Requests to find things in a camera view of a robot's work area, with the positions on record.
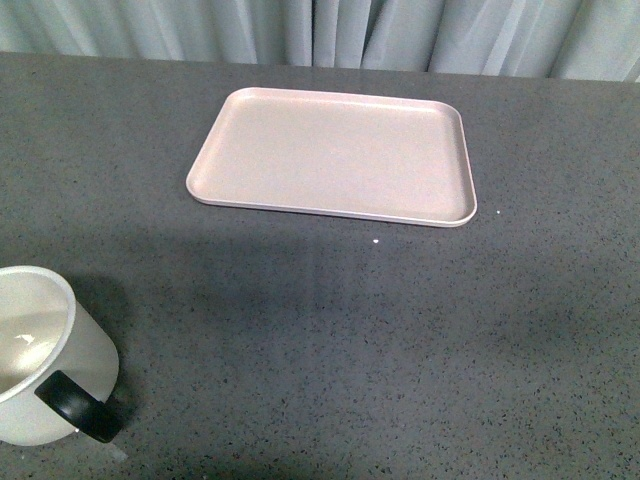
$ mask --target speckled countertop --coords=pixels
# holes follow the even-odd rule
[[[478,214],[197,203],[247,86],[451,104]],[[126,423],[0,477],[639,477],[639,132],[637,84],[0,55],[0,265],[68,278]]]

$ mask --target white mug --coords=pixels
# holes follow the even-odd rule
[[[0,268],[0,440],[41,445],[82,430],[110,441],[118,353],[51,270]]]

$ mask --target white curtain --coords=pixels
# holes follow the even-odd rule
[[[0,51],[640,81],[640,0],[0,0]]]

